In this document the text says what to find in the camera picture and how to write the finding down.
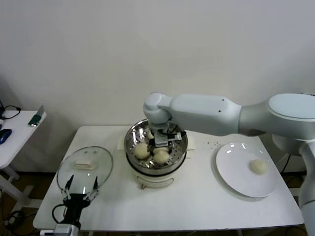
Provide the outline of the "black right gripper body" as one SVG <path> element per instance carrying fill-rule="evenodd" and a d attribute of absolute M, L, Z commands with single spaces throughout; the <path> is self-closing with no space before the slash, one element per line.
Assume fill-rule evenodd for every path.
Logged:
<path fill-rule="evenodd" d="M 156 147 L 166 147 L 168 146 L 169 139 L 172 136 L 171 133 L 167 133 L 166 131 L 163 130 L 158 130 L 154 134 L 154 139 L 155 139 L 155 146 Z"/>

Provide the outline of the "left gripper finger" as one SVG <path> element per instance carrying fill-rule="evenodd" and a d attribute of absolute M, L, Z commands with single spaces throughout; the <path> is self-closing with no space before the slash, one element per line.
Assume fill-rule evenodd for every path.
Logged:
<path fill-rule="evenodd" d="M 92 201 L 98 195 L 98 177 L 95 177 L 92 190 L 89 193 L 86 193 L 85 197 L 83 198 L 85 201 Z"/>
<path fill-rule="evenodd" d="M 66 182 L 65 187 L 61 190 L 62 196 L 64 200 L 70 200 L 71 195 L 70 195 L 70 187 L 73 181 L 74 175 L 72 175 L 69 180 Z"/>

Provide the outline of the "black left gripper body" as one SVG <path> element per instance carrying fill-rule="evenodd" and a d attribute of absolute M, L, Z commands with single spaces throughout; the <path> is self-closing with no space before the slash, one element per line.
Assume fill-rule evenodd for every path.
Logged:
<path fill-rule="evenodd" d="M 70 199 L 63 200 L 66 213 L 63 223 L 79 223 L 81 212 L 90 205 L 87 194 L 71 193 Z"/>

